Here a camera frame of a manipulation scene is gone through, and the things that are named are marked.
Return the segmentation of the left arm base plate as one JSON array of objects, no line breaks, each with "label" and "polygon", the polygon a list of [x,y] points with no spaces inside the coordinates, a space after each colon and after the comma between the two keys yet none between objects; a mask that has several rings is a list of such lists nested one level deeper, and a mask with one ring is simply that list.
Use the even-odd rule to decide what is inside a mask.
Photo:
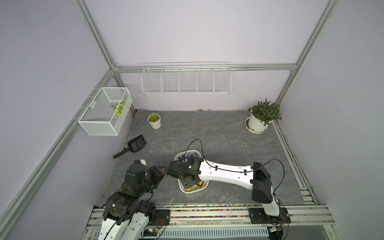
[{"label": "left arm base plate", "polygon": [[171,211],[168,209],[156,210],[151,214],[149,226],[169,226],[171,220]]}]

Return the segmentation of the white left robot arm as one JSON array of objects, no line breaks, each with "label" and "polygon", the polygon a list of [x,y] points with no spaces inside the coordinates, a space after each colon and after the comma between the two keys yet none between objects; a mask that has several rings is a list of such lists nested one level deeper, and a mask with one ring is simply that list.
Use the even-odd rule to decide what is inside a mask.
[{"label": "white left robot arm", "polygon": [[156,219],[156,205],[142,200],[153,193],[165,176],[165,167],[148,167],[136,160],[128,168],[119,191],[106,201],[99,240],[138,240],[142,231]]}]

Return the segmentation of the teal rake yellow handle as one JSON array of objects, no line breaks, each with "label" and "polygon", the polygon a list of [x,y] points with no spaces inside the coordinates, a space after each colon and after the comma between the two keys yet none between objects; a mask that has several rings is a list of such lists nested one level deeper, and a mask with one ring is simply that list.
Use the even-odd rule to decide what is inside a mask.
[{"label": "teal rake yellow handle", "polygon": [[200,181],[199,183],[191,186],[190,188],[186,189],[186,192],[189,193],[189,192],[194,192],[194,191],[197,191],[197,190],[200,190],[202,188],[205,187],[205,184],[204,184],[204,181]]}]

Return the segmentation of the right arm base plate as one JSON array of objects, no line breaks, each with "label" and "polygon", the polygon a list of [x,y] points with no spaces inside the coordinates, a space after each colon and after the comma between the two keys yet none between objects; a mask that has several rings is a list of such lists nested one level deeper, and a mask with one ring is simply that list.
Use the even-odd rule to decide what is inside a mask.
[{"label": "right arm base plate", "polygon": [[279,216],[269,216],[262,208],[250,208],[249,215],[251,224],[270,224],[273,226],[282,226],[283,224],[290,224],[291,218],[286,208],[280,208]]}]

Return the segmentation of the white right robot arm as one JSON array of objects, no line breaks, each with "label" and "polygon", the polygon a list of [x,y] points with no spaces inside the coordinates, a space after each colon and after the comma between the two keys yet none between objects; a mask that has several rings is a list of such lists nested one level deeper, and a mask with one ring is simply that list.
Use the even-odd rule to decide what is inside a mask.
[{"label": "white right robot arm", "polygon": [[271,175],[261,163],[254,162],[252,166],[231,166],[189,157],[185,163],[170,162],[167,175],[179,179],[186,189],[201,181],[238,185],[252,191],[252,200],[263,206],[266,215],[280,215]]}]

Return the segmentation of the white storage tray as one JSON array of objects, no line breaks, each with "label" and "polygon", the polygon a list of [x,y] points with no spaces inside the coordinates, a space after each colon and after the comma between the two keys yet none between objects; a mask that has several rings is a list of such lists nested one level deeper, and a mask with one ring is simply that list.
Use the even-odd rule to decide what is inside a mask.
[{"label": "white storage tray", "polygon": [[[175,156],[175,159],[174,161],[177,162],[177,161],[182,161],[184,162],[187,157],[190,157],[190,156],[193,156],[193,157],[198,157],[198,158],[201,158],[202,157],[202,154],[198,151],[198,150],[188,150],[187,151],[187,156],[185,157],[185,153],[182,152],[182,153],[179,153]],[[184,185],[182,184],[181,180],[178,179],[178,185],[179,185],[179,188],[180,190],[185,193],[185,194],[194,194],[194,193],[198,193],[198,192],[201,192],[203,190],[205,190],[207,188],[207,186],[209,185],[209,181],[204,181],[204,184],[205,184],[205,187],[200,189],[200,190],[197,190],[197,191],[194,191],[194,192],[189,192],[187,193],[186,192],[186,189],[184,187]]]}]

